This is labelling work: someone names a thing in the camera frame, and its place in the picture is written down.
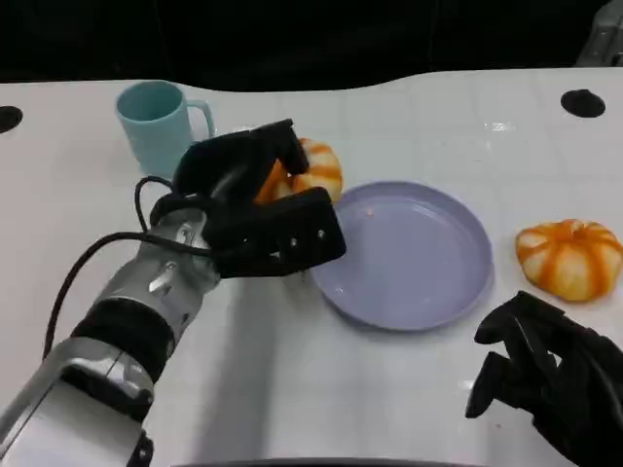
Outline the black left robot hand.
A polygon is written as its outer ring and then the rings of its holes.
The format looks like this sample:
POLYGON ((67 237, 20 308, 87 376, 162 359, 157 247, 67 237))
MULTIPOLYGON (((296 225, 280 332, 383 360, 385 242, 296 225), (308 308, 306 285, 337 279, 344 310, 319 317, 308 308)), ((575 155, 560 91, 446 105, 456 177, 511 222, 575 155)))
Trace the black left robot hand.
POLYGON ((326 189, 258 201, 277 162, 293 175, 310 166, 290 119, 196 142, 180 160, 173 190, 205 211, 202 237, 223 278, 284 276, 347 251, 326 189))

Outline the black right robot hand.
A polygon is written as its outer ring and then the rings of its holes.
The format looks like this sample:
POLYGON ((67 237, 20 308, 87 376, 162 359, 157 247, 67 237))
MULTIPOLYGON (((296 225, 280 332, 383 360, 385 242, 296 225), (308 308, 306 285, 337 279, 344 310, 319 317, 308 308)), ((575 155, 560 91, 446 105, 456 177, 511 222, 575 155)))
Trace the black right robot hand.
POLYGON ((541 299, 520 291, 480 323, 474 340, 501 342, 475 379, 465 415, 493 401, 532 416, 536 431, 577 466, 622 463, 622 352, 541 299))

